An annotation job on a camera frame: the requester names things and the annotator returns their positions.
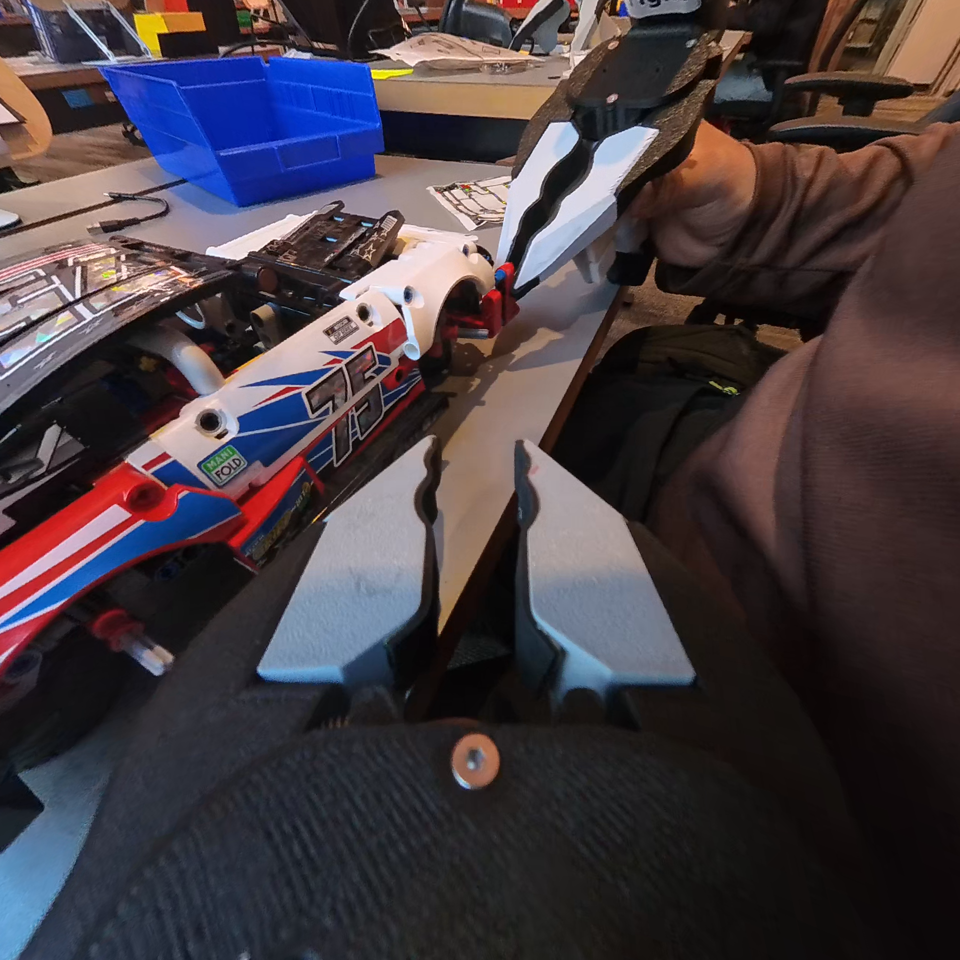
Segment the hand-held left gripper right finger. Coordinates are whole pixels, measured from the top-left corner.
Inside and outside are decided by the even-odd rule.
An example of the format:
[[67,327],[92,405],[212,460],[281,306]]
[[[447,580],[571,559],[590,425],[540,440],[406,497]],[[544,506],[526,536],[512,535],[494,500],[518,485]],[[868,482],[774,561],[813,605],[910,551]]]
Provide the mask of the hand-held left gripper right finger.
[[516,655],[551,704],[697,679],[629,522],[529,440],[515,447]]

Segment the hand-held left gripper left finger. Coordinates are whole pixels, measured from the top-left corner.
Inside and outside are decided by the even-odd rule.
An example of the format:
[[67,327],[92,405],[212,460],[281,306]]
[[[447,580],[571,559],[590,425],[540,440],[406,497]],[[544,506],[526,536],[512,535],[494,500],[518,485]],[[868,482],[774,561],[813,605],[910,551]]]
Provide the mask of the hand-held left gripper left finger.
[[437,645],[439,480],[427,435],[327,516],[261,680],[413,684]]

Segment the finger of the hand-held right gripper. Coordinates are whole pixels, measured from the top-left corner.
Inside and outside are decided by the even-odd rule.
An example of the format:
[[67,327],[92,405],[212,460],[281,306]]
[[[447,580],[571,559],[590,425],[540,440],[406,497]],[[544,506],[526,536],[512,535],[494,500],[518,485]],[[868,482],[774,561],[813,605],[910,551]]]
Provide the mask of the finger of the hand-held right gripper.
[[513,296],[521,299],[589,244],[619,217],[617,189],[644,157],[659,130],[633,125],[600,140],[583,139],[583,175],[551,220],[534,237],[532,252],[515,273]]
[[583,175],[583,139],[571,122],[552,122],[519,172],[512,175],[500,232],[497,259],[521,273],[535,235],[557,213],[563,197]]

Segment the red beam assembly blue pins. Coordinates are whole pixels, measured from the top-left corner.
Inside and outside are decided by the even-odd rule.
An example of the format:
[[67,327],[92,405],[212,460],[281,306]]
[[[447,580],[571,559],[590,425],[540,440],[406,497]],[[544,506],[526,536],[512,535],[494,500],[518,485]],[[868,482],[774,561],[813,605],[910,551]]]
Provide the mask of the red beam assembly blue pins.
[[487,339],[494,339],[520,311],[513,296],[515,266],[505,263],[495,269],[494,285],[484,295],[479,320]]

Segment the toy race car model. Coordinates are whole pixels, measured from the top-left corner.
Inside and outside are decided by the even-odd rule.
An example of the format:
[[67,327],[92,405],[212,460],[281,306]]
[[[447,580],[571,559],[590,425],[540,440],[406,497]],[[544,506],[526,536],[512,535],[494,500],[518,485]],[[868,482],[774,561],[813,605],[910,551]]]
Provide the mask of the toy race car model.
[[160,676],[447,405],[497,256],[342,201],[212,253],[113,234],[3,260],[3,772],[104,697],[75,636]]

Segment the person's right forearm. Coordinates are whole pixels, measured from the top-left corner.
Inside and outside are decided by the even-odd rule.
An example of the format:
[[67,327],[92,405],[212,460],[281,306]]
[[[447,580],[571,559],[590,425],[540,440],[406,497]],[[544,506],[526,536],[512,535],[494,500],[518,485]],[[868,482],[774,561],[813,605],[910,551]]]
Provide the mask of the person's right forearm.
[[958,153],[958,123],[933,123],[847,153],[743,143],[759,171],[743,225],[704,267],[657,258],[656,284],[731,306],[813,316],[835,305],[907,193],[944,152]]

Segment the neighbouring grey desk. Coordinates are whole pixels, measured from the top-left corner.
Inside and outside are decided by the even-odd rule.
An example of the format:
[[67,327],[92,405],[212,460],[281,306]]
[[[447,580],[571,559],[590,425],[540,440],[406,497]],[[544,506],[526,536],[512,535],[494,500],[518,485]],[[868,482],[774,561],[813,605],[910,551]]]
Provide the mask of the neighbouring grey desk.
[[381,113],[529,121],[579,55],[540,56],[520,72],[454,71],[375,79]]

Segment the person's right hand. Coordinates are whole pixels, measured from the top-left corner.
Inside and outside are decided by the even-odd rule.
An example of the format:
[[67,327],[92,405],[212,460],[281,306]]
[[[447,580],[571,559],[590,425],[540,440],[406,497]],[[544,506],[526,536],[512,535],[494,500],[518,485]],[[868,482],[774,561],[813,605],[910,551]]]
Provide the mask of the person's right hand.
[[625,211],[627,221],[652,241],[660,260],[702,268],[743,225],[758,175],[748,144],[702,122],[689,155],[643,186]]

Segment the shiny sticker sheet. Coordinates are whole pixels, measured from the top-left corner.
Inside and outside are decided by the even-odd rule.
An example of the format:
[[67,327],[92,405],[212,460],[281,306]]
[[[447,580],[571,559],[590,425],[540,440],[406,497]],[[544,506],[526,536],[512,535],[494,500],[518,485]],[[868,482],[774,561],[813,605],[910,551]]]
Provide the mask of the shiny sticker sheet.
[[431,185],[428,193],[448,210],[469,232],[503,224],[512,181],[510,173],[479,180],[457,179]]

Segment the scattered paper sheets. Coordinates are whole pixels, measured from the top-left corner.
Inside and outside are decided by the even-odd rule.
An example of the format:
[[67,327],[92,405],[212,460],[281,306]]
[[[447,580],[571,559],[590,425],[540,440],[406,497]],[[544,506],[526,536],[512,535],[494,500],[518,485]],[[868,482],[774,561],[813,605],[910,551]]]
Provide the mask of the scattered paper sheets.
[[527,52],[456,37],[446,33],[424,32],[388,49],[374,50],[377,58],[375,74],[389,71],[447,72],[447,73],[521,73],[535,67],[547,67],[551,75],[571,68],[567,56],[533,56]]

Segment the dark backpack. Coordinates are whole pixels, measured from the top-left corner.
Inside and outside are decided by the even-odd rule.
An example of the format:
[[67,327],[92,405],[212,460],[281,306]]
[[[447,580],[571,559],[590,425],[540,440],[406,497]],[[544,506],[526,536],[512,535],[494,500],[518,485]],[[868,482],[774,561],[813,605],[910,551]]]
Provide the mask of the dark backpack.
[[742,325],[631,330],[588,376],[552,455],[628,520],[646,522],[669,479],[784,356]]

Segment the blue container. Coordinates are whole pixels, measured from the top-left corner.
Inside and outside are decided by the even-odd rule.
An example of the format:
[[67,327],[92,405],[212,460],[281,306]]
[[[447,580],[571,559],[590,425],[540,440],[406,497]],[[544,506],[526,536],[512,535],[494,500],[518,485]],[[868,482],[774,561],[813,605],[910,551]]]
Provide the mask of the blue container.
[[364,64],[232,56],[100,71],[160,167],[236,207],[364,181],[385,147]]

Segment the yellow block toy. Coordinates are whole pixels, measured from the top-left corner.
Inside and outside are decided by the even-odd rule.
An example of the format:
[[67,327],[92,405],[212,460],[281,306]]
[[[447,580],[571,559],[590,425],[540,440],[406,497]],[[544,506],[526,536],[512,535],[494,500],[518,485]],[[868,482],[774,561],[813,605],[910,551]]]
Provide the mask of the yellow block toy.
[[134,21],[136,33],[153,57],[163,56],[163,37],[177,33],[204,33],[207,29],[204,15],[188,8],[135,12]]

